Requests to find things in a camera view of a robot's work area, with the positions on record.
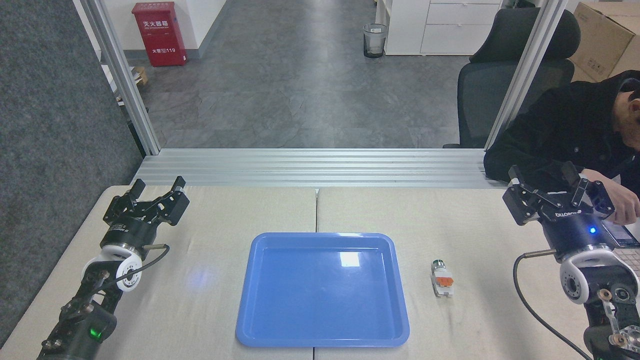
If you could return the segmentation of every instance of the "white cabinet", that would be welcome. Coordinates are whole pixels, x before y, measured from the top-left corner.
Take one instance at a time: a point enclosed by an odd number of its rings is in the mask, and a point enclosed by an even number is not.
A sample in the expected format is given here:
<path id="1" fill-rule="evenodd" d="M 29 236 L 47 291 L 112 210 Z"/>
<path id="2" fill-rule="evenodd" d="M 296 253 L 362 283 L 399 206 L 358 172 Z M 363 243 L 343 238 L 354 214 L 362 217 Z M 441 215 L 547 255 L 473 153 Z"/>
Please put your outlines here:
<path id="1" fill-rule="evenodd" d="M 471 55 L 483 44 L 500 0 L 378 0 L 387 55 Z"/>

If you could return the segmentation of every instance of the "robotic arm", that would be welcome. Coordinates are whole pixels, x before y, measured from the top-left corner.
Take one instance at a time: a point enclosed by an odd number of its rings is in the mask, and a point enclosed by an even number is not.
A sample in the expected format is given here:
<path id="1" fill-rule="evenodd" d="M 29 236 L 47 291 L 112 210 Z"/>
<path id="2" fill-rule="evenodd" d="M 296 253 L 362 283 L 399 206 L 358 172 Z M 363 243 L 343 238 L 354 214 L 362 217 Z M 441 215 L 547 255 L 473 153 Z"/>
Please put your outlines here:
<path id="1" fill-rule="evenodd" d="M 42 342 L 38 360 L 90 360 L 100 344 L 116 327 L 113 314 L 123 292 L 133 290 L 141 271 L 158 262 L 168 245 L 153 245 L 160 223 L 177 225 L 189 199 L 176 178 L 172 189 L 153 201 L 137 201 L 145 188 L 138 179 L 123 196 L 111 201 L 103 220 L 109 230 L 100 242 L 100 254 L 83 269 L 76 295 L 61 308 L 59 321 Z M 165 249 L 162 255 L 142 266 L 149 250 Z M 94 300 L 96 294 L 102 301 Z"/>
<path id="2" fill-rule="evenodd" d="M 523 183 L 514 166 L 502 198 L 518 225 L 542 225 L 564 293 L 587 312 L 584 342 L 594 359 L 640 359 L 638 278 L 613 253 L 617 244 L 602 223 L 614 207 L 601 182 L 580 177 L 570 162 L 563 174 L 572 190 L 545 193 Z"/>

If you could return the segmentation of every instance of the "trash can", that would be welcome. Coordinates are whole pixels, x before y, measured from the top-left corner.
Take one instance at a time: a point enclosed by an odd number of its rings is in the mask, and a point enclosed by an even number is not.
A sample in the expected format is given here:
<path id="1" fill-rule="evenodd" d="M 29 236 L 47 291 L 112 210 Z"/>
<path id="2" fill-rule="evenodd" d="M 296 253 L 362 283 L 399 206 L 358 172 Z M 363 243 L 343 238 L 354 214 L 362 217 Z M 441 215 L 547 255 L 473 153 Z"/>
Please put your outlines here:
<path id="1" fill-rule="evenodd" d="M 184 65 L 184 50 L 173 1 L 137 3 L 131 13 L 136 17 L 151 66 Z"/>
<path id="2" fill-rule="evenodd" d="M 382 24 L 364 26 L 364 56 L 379 58 L 385 51 L 385 39 L 388 28 Z"/>

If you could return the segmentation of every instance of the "drawer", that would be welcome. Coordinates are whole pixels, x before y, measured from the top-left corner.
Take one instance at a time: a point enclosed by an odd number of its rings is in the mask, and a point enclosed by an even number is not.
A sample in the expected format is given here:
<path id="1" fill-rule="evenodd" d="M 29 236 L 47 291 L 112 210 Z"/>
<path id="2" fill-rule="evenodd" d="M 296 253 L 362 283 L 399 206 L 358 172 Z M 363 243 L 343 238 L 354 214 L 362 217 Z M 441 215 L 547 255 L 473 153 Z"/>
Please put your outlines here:
<path id="1" fill-rule="evenodd" d="M 500 5 L 431 4 L 427 24 L 491 25 Z"/>
<path id="2" fill-rule="evenodd" d="M 422 54 L 471 55 L 486 40 L 491 25 L 427 25 L 422 37 Z"/>
<path id="3" fill-rule="evenodd" d="M 431 4 L 501 4 L 501 0 L 431 0 Z"/>

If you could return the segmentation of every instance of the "green light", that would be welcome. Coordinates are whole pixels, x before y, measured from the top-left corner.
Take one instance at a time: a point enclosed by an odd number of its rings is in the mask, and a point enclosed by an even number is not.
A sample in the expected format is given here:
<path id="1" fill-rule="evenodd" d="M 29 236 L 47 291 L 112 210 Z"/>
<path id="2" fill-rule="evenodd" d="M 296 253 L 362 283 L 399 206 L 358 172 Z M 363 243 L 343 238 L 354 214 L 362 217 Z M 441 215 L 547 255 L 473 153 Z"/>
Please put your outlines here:
<path id="1" fill-rule="evenodd" d="M 102 337 L 102 333 L 98 332 L 98 330 L 96 330 L 96 329 L 89 329 L 89 335 L 91 335 L 92 338 L 94 338 L 94 339 L 96 339 L 98 341 Z"/>

